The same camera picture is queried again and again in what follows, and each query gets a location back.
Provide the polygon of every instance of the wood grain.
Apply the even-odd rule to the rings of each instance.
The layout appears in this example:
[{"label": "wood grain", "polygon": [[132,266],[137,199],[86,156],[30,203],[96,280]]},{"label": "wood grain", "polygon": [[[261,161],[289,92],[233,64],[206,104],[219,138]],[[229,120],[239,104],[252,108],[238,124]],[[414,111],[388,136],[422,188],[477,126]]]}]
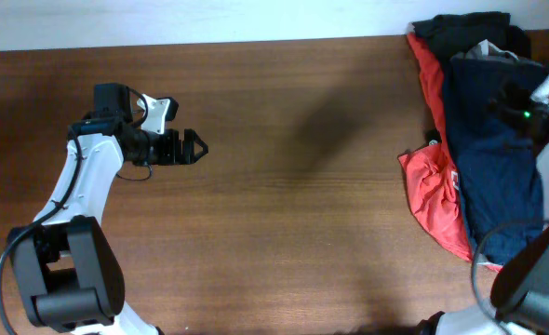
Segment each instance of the wood grain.
[{"label": "wood grain", "polygon": [[[532,37],[549,59],[549,32]],[[0,53],[0,253],[103,82],[173,96],[171,126],[210,146],[114,181],[103,216],[128,302],[166,334],[332,333],[473,303],[469,265],[408,210],[396,157],[430,120],[404,36]],[[20,334],[51,333],[26,320],[9,269],[4,290]]]}]

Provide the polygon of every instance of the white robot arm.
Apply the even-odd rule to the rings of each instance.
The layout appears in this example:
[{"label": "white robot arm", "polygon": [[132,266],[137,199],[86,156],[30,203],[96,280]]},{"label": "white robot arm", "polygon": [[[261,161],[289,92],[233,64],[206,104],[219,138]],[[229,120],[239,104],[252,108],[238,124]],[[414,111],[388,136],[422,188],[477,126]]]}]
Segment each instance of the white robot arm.
[{"label": "white robot arm", "polygon": [[[139,96],[144,108],[139,121],[133,119],[130,93]],[[43,221],[27,235],[17,228],[8,237],[10,245],[16,244],[9,257],[34,326],[72,334],[162,334],[125,302],[124,278],[100,224],[109,189],[125,161],[146,167],[186,165],[208,152],[193,130],[185,129],[181,141],[177,130],[165,129],[177,108],[171,98],[156,100],[123,85],[95,86],[95,111],[72,125],[63,171],[34,218]],[[202,152],[194,152],[195,144]],[[47,264],[63,257],[72,257],[74,268],[50,271]],[[7,321],[3,308],[1,314]]]}]

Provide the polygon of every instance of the white wall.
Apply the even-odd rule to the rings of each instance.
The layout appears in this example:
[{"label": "white wall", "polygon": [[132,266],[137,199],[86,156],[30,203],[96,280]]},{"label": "white wall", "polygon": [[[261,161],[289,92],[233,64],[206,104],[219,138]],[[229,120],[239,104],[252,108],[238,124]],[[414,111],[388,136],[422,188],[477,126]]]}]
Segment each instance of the white wall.
[{"label": "white wall", "polygon": [[403,34],[413,20],[490,10],[549,28],[549,0],[0,0],[0,50]]}]

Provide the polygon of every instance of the wooden table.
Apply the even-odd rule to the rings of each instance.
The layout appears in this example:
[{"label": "wooden table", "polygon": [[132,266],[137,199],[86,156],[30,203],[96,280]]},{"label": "wooden table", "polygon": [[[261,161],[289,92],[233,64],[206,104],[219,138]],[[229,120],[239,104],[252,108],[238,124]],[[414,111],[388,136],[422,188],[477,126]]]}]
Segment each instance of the wooden table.
[{"label": "wooden table", "polygon": [[[532,36],[549,60],[549,32]],[[210,146],[115,180],[103,216],[127,301],[167,334],[332,333],[474,302],[469,264],[408,210],[396,158],[431,120],[404,36],[0,53],[0,253],[104,82],[173,96],[171,126]],[[26,320],[9,267],[4,292],[20,334],[52,333]]]}]

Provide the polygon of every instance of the fabric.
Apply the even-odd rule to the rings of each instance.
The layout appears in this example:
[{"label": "fabric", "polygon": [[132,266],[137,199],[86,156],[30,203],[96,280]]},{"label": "fabric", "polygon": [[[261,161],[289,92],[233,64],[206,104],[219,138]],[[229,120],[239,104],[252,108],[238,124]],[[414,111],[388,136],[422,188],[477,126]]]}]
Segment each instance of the fabric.
[{"label": "fabric", "polygon": [[540,63],[533,60],[528,60],[523,57],[518,57],[514,52],[502,50],[496,47],[488,40],[479,42],[476,46],[472,47],[466,53],[459,52],[452,58],[459,58],[464,60],[488,60],[488,61],[501,61],[507,64],[528,63],[538,66],[542,66]]},{"label": "fabric", "polygon": [[[443,67],[447,142],[459,170],[465,227],[473,248],[487,232],[511,221],[543,217],[542,181],[531,140],[488,115],[488,101],[506,79],[533,90],[547,75],[539,66],[453,59]],[[513,226],[491,237],[484,254],[505,264],[542,231]]]},{"label": "fabric", "polygon": [[411,212],[443,248],[470,261],[471,247],[465,231],[458,187],[458,174],[449,154],[446,139],[442,84],[444,75],[440,63],[425,41],[410,33],[408,42],[417,58],[421,72],[423,96],[432,111],[441,142],[398,160],[405,171],[408,201]]},{"label": "fabric", "polygon": [[509,24],[510,14],[501,12],[437,15],[431,20],[412,23],[417,36],[426,41],[440,60],[469,50],[485,39],[498,47],[506,47]]},{"label": "fabric", "polygon": [[504,48],[514,52],[519,57],[531,58],[531,39],[522,29],[516,26],[508,27]]}]

